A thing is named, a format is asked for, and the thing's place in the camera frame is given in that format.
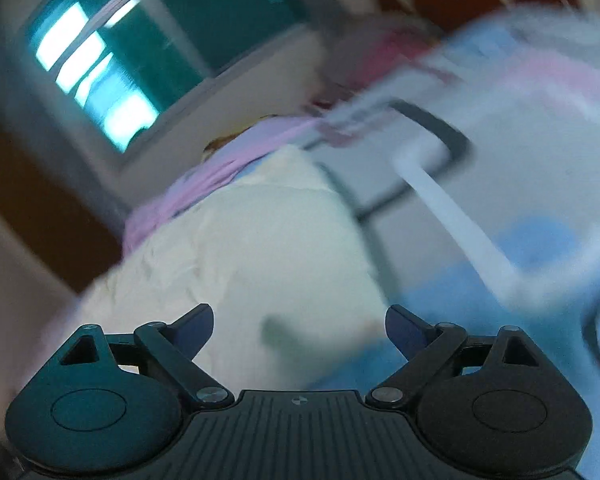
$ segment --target bed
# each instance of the bed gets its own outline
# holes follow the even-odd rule
[[[546,58],[527,56],[530,49],[534,55],[557,53],[552,62],[566,59],[569,69],[584,64],[600,75],[600,16],[591,16],[584,34],[597,31],[598,40],[582,43],[582,34],[570,36],[579,19],[571,10],[498,10],[502,0],[485,1],[455,21],[432,11],[430,20],[455,33],[417,64],[393,70],[320,120],[259,123],[214,155],[221,164],[208,165],[213,158],[205,163],[210,186],[193,194],[182,187],[200,166],[144,206],[136,225],[149,229],[134,231],[140,234],[130,238],[125,260],[92,286],[52,340],[83,322],[127,332],[209,303],[216,332],[196,362],[230,389],[364,392],[404,363],[384,338],[384,310],[392,302],[474,333],[517,324],[592,410],[596,426],[580,471],[600,478],[600,329],[590,337],[600,328],[600,269],[594,273],[598,280],[554,312],[507,310],[387,164],[392,146],[418,133],[414,110],[455,126],[463,136],[447,143],[451,157],[436,178],[522,269],[577,251],[600,216],[600,114],[585,113],[600,107],[600,85],[592,90],[577,70],[574,80],[556,79],[560,63],[548,70],[549,86],[558,81],[589,99],[589,108],[565,120],[572,110],[564,102],[530,91],[538,91],[530,67]],[[590,0],[557,1],[590,7]],[[497,106],[494,88],[517,105]],[[394,103],[388,111],[387,102]],[[502,124],[509,126],[507,135],[497,138],[493,131]],[[249,134],[263,128],[274,135],[241,158],[253,148]],[[558,128],[571,137],[546,134]],[[584,149],[595,162],[586,162]],[[513,161],[511,153],[526,158]],[[570,171],[556,176],[547,169],[548,157],[538,153],[555,155]],[[525,176],[523,167],[533,171]],[[555,193],[563,187],[570,193]],[[589,331],[584,341],[582,330]]]

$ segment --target white bedsheet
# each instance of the white bedsheet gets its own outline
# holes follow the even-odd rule
[[[286,146],[97,280],[55,348],[84,323],[127,333],[208,303],[214,334],[195,363],[236,394],[303,388],[384,337],[373,274],[340,196]]]

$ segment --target red fabric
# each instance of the red fabric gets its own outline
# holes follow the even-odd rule
[[[382,79],[405,61],[426,54],[430,44],[410,32],[391,32],[367,56],[354,72],[351,86],[362,90]]]

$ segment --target wall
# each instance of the wall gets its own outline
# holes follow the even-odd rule
[[[161,192],[197,164],[204,146],[218,135],[262,115],[299,112],[317,85],[317,68],[325,54],[320,37],[309,29],[288,34],[269,57],[259,58],[255,64],[248,58],[243,60],[239,75],[181,112],[157,132],[155,140],[121,164],[104,136],[95,133],[83,111],[45,77],[26,50],[22,28],[43,1],[0,0],[0,23],[20,52],[26,77],[67,137],[103,185],[130,206]]]
[[[39,364],[35,356],[50,353],[43,329],[74,301],[0,219],[0,436],[8,403]]]
[[[120,260],[115,237],[0,124],[0,216],[75,292]]]

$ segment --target window frame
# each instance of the window frame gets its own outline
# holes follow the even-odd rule
[[[99,137],[98,140],[88,142],[90,148],[88,151],[101,153],[103,156],[102,158],[113,163],[113,168],[111,169],[117,171],[121,171],[129,162],[138,158],[138,156],[151,144],[167,134],[168,131],[170,131],[178,122],[183,120],[184,117],[203,106],[204,103],[217,92],[230,85],[235,79],[239,78],[265,59],[271,57],[277,50],[283,48],[286,44],[292,43],[305,35],[309,30],[307,23],[303,21],[302,18],[299,18],[299,21],[295,24],[275,34],[264,43],[257,44],[252,49],[242,53],[219,73],[214,74],[213,72],[205,71],[205,73],[202,74],[204,79],[198,85],[194,86],[180,99],[174,102],[173,105],[160,113],[151,127],[143,132],[138,138],[133,139],[124,152],[120,152],[120,150],[118,150],[111,142],[109,137],[107,137],[107,135],[94,123],[88,113],[75,101],[73,98],[74,91],[65,94],[56,84],[55,79],[58,76],[58,72],[62,65],[71,54],[80,47],[82,42],[88,38],[90,34],[99,30],[99,28],[128,1],[130,0],[109,0],[104,4],[101,10],[89,19],[80,34],[72,41],[70,46],[65,49],[48,71],[44,69],[36,59],[35,55],[32,54],[31,42],[39,34],[38,29],[46,20],[45,10],[48,10],[54,5],[60,6],[64,0],[43,0],[36,6],[34,12],[30,14],[29,19],[22,26],[19,34],[20,39],[24,40],[26,44],[27,56],[30,57],[36,65],[36,72],[42,74],[40,77],[44,80],[41,81],[41,89],[44,94],[43,97],[53,101],[51,105],[54,111],[71,107],[72,115],[75,114],[77,116],[79,114],[81,118],[84,118],[84,122],[89,125],[89,127],[85,129],[88,129],[89,131],[85,132],[83,128],[81,128],[80,134],[88,134],[89,137]],[[69,134],[75,137],[78,132],[69,132]],[[85,143],[83,139],[75,140],[79,146],[84,146]]]

